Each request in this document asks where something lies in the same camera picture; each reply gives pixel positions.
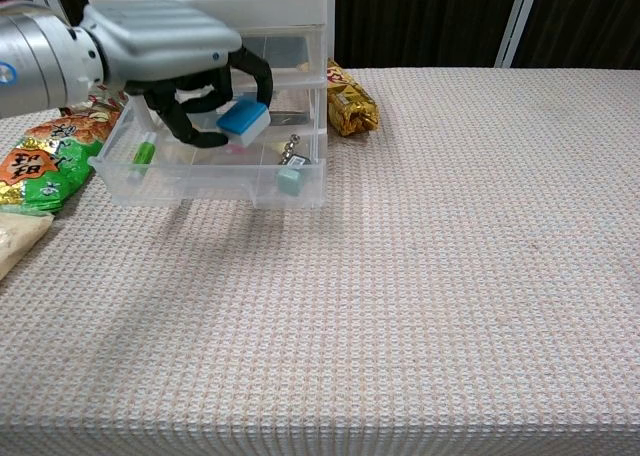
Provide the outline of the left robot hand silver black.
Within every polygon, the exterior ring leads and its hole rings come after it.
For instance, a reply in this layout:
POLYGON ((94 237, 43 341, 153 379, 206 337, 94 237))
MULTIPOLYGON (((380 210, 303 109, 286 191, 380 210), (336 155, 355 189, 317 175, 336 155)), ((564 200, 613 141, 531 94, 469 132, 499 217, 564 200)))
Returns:
POLYGON ((213 16, 176 1, 88 5, 80 26, 105 83, 143 98, 180 142, 247 147, 269 126, 268 62, 213 16))

